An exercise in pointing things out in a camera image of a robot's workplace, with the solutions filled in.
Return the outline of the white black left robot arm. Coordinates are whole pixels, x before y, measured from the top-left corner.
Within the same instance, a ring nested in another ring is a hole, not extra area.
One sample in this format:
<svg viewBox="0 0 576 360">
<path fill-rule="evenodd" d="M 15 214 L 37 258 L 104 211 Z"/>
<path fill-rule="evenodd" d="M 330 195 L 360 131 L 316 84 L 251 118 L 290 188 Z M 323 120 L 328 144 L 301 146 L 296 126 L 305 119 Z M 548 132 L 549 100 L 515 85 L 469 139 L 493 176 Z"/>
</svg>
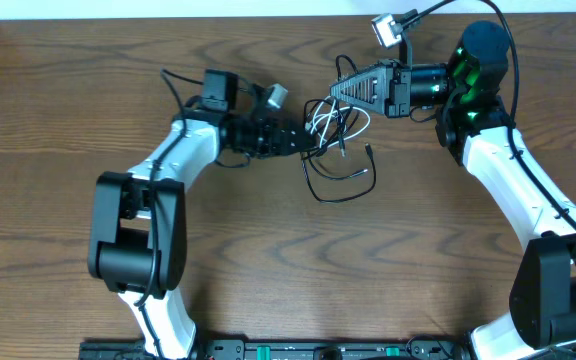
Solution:
<svg viewBox="0 0 576 360">
<path fill-rule="evenodd" d="M 289 120 L 277 118 L 287 90 L 263 87 L 239 75 L 208 69 L 200 94 L 182 99 L 170 132 L 139 164 L 97 181 L 88 271 L 126 303 L 155 359 L 198 359 L 198 329 L 180 282 L 187 261 L 185 196 L 223 150 L 253 158 L 291 156 L 314 144 Z"/>
</svg>

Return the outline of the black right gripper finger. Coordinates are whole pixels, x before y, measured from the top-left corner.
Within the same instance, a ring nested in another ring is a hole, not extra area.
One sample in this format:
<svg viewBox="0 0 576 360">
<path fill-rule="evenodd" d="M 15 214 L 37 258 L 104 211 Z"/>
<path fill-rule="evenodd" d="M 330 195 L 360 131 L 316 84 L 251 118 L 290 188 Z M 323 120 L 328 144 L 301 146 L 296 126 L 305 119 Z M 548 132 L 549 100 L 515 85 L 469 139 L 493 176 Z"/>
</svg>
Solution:
<svg viewBox="0 0 576 360">
<path fill-rule="evenodd" d="M 373 112 L 379 115 L 392 118 L 393 113 L 390 111 L 390 106 L 387 104 L 389 96 L 387 93 L 377 93 L 370 95 L 367 99 L 360 99 L 345 94 L 334 94 L 334 97 L 354 107 L 362 108 L 366 111 Z"/>
<path fill-rule="evenodd" d="M 389 95 L 393 81 L 393 60 L 382 59 L 343 75 L 330 86 L 331 95 Z"/>
</svg>

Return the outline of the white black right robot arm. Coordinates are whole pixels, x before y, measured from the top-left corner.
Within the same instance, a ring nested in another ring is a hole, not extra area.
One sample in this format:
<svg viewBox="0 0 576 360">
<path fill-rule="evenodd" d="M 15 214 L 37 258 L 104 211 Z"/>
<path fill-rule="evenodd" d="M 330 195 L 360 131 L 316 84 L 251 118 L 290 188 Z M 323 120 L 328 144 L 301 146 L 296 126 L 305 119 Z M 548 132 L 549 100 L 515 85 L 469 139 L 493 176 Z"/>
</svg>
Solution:
<svg viewBox="0 0 576 360">
<path fill-rule="evenodd" d="M 384 14 L 371 25 L 394 59 L 340 77 L 331 95 L 388 118 L 432 106 L 440 145 L 490 193 L 523 255 L 509 310 L 471 331 L 457 359 L 576 359 L 576 205 L 527 149 L 499 86 L 519 70 L 506 23 L 477 21 L 450 59 L 416 64 L 407 32 L 418 17 Z"/>
</svg>

